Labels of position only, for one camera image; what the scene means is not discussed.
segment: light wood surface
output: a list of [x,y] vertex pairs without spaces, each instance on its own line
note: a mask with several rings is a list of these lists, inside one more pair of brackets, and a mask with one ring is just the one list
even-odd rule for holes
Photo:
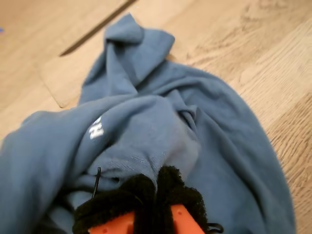
[[[62,21],[56,20],[56,12],[63,9],[59,1],[12,2],[19,6],[0,3],[0,11],[7,9],[0,14],[0,24],[4,24],[0,26],[6,30],[0,35],[1,137],[35,110],[75,105],[81,83],[103,49],[103,31],[71,54],[59,54],[97,24],[100,17],[91,19],[94,12],[107,12],[103,6],[96,10],[100,5],[96,0],[90,6],[66,0],[67,8],[75,6],[73,16],[63,15]],[[32,2],[36,7],[30,10]],[[312,1],[138,0],[127,11],[141,25],[162,28],[175,36],[171,59],[220,76],[250,105],[285,171],[298,233],[310,234]],[[83,23],[79,12],[89,15],[89,23]],[[45,23],[37,22],[42,15],[47,17]],[[76,29],[59,26],[66,19]],[[49,28],[55,32],[58,27],[62,30],[45,38],[51,33]]]
[[40,77],[40,67],[126,2],[0,1],[1,138],[36,110],[60,110]]

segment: blue sweatshirt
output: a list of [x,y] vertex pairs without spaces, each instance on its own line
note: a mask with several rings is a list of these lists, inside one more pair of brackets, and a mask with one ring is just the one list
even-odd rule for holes
[[126,15],[77,107],[40,111],[3,141],[0,233],[71,233],[73,210],[99,191],[162,165],[180,169],[226,234],[294,234],[292,200],[257,118],[225,82],[166,60],[174,37]]

